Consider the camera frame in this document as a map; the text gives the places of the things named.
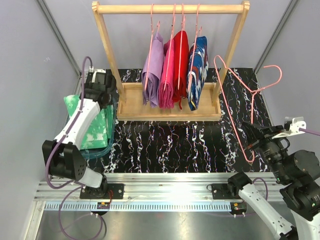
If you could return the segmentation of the green white trousers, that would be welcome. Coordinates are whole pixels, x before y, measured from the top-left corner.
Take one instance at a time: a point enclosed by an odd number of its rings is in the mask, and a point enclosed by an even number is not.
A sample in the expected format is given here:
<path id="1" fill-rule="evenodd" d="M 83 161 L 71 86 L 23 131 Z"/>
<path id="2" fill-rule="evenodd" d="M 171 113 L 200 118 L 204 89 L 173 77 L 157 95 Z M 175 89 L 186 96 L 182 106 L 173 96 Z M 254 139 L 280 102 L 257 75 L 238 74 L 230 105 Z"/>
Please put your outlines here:
<path id="1" fill-rule="evenodd" d="M 68 95 L 63 98 L 69 118 L 74 114 L 80 101 L 79 95 Z M 108 105 L 101 109 L 92 120 L 81 143 L 81 150 L 106 148 L 112 135 L 114 107 Z"/>

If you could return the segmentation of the pink wire hanger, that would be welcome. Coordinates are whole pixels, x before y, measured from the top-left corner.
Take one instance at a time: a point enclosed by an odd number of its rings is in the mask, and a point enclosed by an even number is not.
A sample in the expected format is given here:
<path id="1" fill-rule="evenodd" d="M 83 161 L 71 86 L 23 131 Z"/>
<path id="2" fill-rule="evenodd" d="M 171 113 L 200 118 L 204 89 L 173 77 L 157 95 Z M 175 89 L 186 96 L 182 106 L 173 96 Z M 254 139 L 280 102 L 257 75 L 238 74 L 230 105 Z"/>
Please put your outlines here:
<path id="1" fill-rule="evenodd" d="M 281 81 L 281 79 L 282 79 L 282 77 L 283 77 L 283 71 L 282 71 L 282 69 L 281 69 L 278 65 L 275 65 L 275 64 L 263 66 L 264 69 L 267 69 L 267 68 L 276 68 L 276 69 L 279 71 L 278 80 L 275 81 L 274 83 L 269 84 L 269 85 L 260 87 L 260 88 L 258 88 L 258 89 L 256 89 L 256 90 L 252 90 L 252 89 L 250 89 L 250 88 L 242 81 L 242 79 L 241 79 L 230 67 L 227 67 L 225 61 L 223 60 L 223 58 L 222 58 L 220 55 L 216 55 L 216 56 L 213 58 L 213 64 L 214 64 L 214 67 L 215 67 L 215 72 L 216 72 L 216 74 L 217 74 L 218 83 L 219 83 L 219 86 L 220 86 L 220 88 L 221 88 L 220 92 L 221 92 L 221 94 L 222 94 L 223 101 L 224 101 L 225 106 L 226 106 L 226 108 L 227 108 L 227 113 L 228 113 L 228 116 L 229 116 L 229 119 L 230 119 L 230 122 L 231 122 L 231 125 L 232 125 L 232 128 L 233 128 L 233 131 L 234 131 L 234 133 L 235 133 L 236 139 L 237 139 L 237 141 L 238 141 L 238 144 L 239 144 L 239 146 L 240 146 L 240 149 L 241 149 L 241 151 L 242 151 L 242 154 L 243 154 L 243 156 L 244 156 L 245 161 L 246 161 L 247 163 L 252 164 L 252 163 L 255 161 L 255 153 L 254 153 L 253 150 L 251 151 L 251 159 L 249 159 L 249 158 L 247 157 L 247 155 L 246 155 L 246 152 L 245 152 L 245 150 L 244 150 L 244 147 L 243 147 L 242 142 L 241 142 L 241 140 L 240 140 L 240 137 L 239 137 L 239 135 L 238 135 L 238 130 L 237 130 L 236 126 L 235 126 L 234 119 L 233 119 L 232 114 L 231 114 L 231 112 L 230 112 L 230 107 L 229 107 L 229 105 L 228 105 L 228 101 L 227 101 L 225 92 L 224 92 L 224 90 L 223 90 L 223 81 L 221 80 L 220 74 L 218 73 L 218 68 L 217 68 L 217 63 L 216 63 L 217 59 L 220 59 L 220 61 L 222 62 L 222 65 L 227 69 L 227 71 L 230 71 L 231 74 L 240 82 L 240 84 L 241 84 L 245 89 L 247 89 L 247 90 L 251 93 L 251 109 L 250 109 L 250 123 L 251 123 L 251 124 L 254 123 L 254 103 L 255 103 L 255 96 L 256 96 L 258 93 L 262 92 L 263 90 L 268 89 L 268 88 L 270 88 L 270 87 L 272 87 L 272 86 L 277 85 L 277 84 Z"/>

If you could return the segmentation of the pink folded trousers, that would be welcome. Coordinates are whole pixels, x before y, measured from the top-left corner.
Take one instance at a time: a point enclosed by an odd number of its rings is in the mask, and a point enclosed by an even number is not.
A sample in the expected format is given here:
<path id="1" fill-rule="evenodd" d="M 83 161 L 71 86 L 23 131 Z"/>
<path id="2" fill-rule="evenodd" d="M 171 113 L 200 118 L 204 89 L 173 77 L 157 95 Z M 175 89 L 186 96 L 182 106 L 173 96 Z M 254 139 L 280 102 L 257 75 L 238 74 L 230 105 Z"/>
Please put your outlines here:
<path id="1" fill-rule="evenodd" d="M 175 41 L 169 40 L 164 44 L 164 63 L 158 88 L 158 105 L 161 109 L 172 109 L 173 79 L 174 79 Z"/>

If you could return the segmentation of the pink hanger with red trousers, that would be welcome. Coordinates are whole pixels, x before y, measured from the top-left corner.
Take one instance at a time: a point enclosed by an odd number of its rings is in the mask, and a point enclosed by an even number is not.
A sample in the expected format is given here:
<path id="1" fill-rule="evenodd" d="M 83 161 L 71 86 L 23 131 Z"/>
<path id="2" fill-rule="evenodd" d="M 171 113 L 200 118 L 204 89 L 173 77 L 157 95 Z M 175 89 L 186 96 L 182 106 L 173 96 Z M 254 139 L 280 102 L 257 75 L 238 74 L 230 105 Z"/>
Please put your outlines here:
<path id="1" fill-rule="evenodd" d="M 183 45 L 183 31 L 185 29 L 185 12 L 184 12 L 184 4 L 181 4 L 181 31 L 180 31 L 180 45 L 179 45 L 179 66 L 178 66 L 178 90 L 180 89 L 180 81 L 181 81 L 181 62 L 182 62 L 182 45 Z"/>

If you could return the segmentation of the pink hanger with lilac trousers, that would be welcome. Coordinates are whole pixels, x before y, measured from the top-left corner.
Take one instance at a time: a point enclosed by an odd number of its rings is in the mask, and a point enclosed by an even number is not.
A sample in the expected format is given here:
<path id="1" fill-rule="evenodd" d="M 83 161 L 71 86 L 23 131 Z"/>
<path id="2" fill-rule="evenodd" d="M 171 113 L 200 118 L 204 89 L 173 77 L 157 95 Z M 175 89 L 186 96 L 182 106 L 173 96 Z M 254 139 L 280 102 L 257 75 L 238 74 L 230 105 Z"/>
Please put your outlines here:
<path id="1" fill-rule="evenodd" d="M 151 11 L 150 11 L 150 28 L 151 28 L 151 37 L 150 37 L 150 44 L 149 44 L 149 52 L 148 52 L 148 58 L 147 58 L 147 68 L 146 68 L 146 74 L 145 74 L 145 83 L 144 83 L 144 91 L 147 91 L 148 86 L 148 79 L 149 79 L 149 69 L 150 69 L 150 58 L 151 58 L 151 51 L 152 51 L 152 44 L 153 44 L 153 38 L 154 38 L 154 32 L 155 28 L 153 25 L 153 13 L 154 13 L 154 6 L 153 3 L 151 5 Z M 161 21 L 159 20 L 156 24 L 156 31 L 159 32 Z"/>

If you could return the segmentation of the wooden clothes rack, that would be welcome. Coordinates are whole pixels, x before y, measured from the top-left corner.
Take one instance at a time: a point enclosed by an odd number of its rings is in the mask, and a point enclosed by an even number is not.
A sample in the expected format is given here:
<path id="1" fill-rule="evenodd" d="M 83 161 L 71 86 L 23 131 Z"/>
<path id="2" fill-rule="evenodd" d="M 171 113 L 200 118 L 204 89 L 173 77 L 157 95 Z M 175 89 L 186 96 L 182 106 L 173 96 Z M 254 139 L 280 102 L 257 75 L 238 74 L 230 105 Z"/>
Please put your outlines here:
<path id="1" fill-rule="evenodd" d="M 235 14 L 237 18 L 224 57 L 224 66 L 218 75 L 219 80 L 224 81 L 227 74 L 227 68 L 232 61 L 250 9 L 249 1 L 231 5 L 101 5 L 99 2 L 94 1 L 92 2 L 91 7 L 111 72 L 116 80 L 116 87 L 119 92 L 117 118 L 120 121 L 219 121 L 221 119 L 222 112 L 219 95 L 222 90 L 222 85 L 220 83 L 205 83 L 202 91 L 202 97 L 204 99 L 201 100 L 199 109 L 195 111 L 188 108 L 188 101 L 186 99 L 182 100 L 182 109 L 177 106 L 173 109 L 160 109 L 143 105 L 142 84 L 121 81 L 104 15 L 145 14 L 153 16 L 156 14 L 170 14 L 173 16 L 175 14 Z"/>

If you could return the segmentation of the transparent blue plastic bin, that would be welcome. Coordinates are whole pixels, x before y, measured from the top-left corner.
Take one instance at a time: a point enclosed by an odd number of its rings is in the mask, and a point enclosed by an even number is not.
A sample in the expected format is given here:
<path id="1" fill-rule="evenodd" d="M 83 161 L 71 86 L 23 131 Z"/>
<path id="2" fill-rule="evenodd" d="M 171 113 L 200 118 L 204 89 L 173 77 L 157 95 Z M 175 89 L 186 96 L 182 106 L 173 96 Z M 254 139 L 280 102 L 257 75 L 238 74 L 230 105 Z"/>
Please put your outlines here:
<path id="1" fill-rule="evenodd" d="M 113 124 L 112 124 L 112 133 L 111 138 L 108 141 L 107 147 L 104 148 L 95 148 L 95 149 L 83 149 L 80 150 L 82 156 L 89 160 L 89 159 L 95 159 L 95 158 L 101 158 L 105 156 L 112 148 L 114 143 L 114 135 L 115 135 L 115 126 L 116 126 L 116 112 L 117 112 L 117 104 L 113 105 Z"/>

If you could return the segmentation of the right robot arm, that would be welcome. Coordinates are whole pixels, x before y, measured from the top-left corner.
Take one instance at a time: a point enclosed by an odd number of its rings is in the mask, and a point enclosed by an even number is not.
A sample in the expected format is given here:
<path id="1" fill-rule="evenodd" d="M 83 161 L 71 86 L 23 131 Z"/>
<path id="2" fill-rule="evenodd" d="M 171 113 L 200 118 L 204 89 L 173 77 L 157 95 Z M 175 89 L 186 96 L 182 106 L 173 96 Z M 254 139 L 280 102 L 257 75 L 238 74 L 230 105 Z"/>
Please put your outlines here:
<path id="1" fill-rule="evenodd" d="M 276 182 L 284 187 L 280 194 L 290 209 L 295 225 L 283 218 L 263 198 L 253 181 L 240 172 L 227 180 L 229 192 L 240 197 L 255 211 L 278 240 L 318 240 L 320 238 L 320 162 L 315 153 L 298 150 L 288 154 L 281 143 L 293 133 L 287 121 L 284 126 L 261 126 L 243 123 L 249 150 L 259 150 Z"/>

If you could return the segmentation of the blue patterned folded trousers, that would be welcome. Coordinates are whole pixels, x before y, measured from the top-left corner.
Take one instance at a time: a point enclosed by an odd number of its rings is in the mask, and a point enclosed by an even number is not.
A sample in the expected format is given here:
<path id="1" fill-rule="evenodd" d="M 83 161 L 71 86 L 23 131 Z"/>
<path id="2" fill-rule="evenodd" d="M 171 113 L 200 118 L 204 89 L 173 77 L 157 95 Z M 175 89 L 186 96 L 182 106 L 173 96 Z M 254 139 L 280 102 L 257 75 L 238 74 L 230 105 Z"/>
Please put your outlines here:
<path id="1" fill-rule="evenodd" d="M 192 44 L 188 54 L 186 95 L 191 111 L 199 107 L 200 96 L 208 76 L 208 40 L 206 36 L 196 38 L 195 47 Z"/>

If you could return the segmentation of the pink hanger with blue trousers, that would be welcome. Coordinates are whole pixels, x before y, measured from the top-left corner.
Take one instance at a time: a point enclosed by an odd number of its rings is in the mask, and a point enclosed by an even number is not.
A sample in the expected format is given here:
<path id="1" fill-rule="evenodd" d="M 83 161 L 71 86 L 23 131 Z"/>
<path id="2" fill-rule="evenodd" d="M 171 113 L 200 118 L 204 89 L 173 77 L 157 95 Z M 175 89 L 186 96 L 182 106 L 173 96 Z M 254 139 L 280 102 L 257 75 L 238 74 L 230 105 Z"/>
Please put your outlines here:
<path id="1" fill-rule="evenodd" d="M 197 45 L 197 38 L 199 35 L 199 32 L 201 32 L 202 27 L 200 27 L 200 30 L 198 29 L 198 22 L 199 22 L 199 11 L 200 11 L 201 4 L 199 3 L 197 5 L 197 11 L 196 11 L 196 23 L 195 23 L 195 38 L 193 42 L 193 50 L 191 54 L 191 65 L 190 65 L 190 71 L 189 71 L 189 78 L 188 78 L 188 93 L 191 92 L 191 86 L 192 86 L 192 70 L 194 65 L 194 57 L 195 57 L 195 51 L 196 51 L 196 45 Z"/>

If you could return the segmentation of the lilac folded trousers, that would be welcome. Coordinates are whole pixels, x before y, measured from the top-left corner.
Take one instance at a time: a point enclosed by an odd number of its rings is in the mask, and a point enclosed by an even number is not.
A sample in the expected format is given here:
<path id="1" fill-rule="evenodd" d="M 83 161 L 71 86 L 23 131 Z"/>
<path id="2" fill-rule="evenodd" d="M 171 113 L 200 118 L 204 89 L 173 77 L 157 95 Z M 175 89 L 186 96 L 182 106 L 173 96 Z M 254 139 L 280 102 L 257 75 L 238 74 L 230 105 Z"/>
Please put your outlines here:
<path id="1" fill-rule="evenodd" d="M 147 77 L 146 90 L 142 90 L 143 104 L 146 105 L 149 102 L 152 108 L 159 105 L 158 88 L 163 71 L 164 57 L 163 37 L 157 32 L 153 38 L 150 54 L 146 58 L 141 73 L 143 88 L 145 87 Z"/>

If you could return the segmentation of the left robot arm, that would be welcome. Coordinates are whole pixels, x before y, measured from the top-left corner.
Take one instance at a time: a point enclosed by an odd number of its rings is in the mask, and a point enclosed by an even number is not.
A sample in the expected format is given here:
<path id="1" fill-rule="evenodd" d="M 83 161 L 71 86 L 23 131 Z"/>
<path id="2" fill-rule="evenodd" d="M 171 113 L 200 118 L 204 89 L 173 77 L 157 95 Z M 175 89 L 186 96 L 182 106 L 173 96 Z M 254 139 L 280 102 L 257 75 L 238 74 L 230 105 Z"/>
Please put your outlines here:
<path id="1" fill-rule="evenodd" d="M 102 199 L 109 194 L 107 178 L 87 167 L 80 148 L 94 118 L 112 106 L 115 88 L 116 80 L 110 70 L 89 70 L 75 112 L 53 140 L 42 144 L 45 177 L 51 188 L 56 188 L 50 181 L 50 176 L 55 176 L 80 185 L 91 198 Z"/>

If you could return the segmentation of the black marble pattern mat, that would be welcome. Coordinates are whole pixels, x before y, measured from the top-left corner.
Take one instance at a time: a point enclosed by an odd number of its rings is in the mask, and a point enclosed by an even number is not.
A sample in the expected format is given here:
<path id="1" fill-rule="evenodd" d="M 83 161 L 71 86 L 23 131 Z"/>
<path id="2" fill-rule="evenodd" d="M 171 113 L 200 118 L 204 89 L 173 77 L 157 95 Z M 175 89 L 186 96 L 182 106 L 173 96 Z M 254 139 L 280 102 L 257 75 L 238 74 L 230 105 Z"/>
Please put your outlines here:
<path id="1" fill-rule="evenodd" d="M 252 68 L 233 71 L 252 90 L 258 82 Z M 252 94 L 229 72 L 223 83 L 230 112 L 243 148 L 243 122 L 250 122 Z M 266 172 L 259 153 L 246 162 L 234 133 L 223 95 L 219 121 L 117 121 L 111 150 L 87 165 L 104 173 L 223 173 Z M 254 98 L 253 122 L 270 126 L 261 94 Z M 248 158 L 251 153 L 245 150 Z"/>

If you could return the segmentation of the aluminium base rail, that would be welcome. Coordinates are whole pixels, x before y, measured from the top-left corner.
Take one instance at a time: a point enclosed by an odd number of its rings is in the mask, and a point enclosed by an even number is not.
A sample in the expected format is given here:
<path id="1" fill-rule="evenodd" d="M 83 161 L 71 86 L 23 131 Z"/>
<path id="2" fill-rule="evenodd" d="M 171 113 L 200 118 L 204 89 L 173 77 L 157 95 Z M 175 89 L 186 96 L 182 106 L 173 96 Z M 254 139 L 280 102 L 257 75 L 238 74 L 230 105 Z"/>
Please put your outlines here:
<path id="1" fill-rule="evenodd" d="M 241 199 L 226 198 L 212 184 L 225 184 L 232 173 L 108 173 L 108 183 L 119 186 L 113 196 L 81 199 L 74 183 L 54 190 L 38 184 L 33 199 L 49 211 L 93 212 L 229 212 Z"/>

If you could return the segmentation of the red folded trousers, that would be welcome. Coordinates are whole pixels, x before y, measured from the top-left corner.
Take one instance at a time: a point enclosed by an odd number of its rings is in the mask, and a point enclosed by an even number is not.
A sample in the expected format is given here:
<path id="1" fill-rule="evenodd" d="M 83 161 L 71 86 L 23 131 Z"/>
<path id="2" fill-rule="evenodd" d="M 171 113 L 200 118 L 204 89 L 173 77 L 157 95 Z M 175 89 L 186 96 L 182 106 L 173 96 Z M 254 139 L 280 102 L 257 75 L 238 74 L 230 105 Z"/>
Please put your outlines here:
<path id="1" fill-rule="evenodd" d="M 189 62 L 189 41 L 186 31 L 179 31 L 174 40 L 173 96 L 172 101 L 182 109 L 182 99 L 187 97 L 187 72 Z"/>

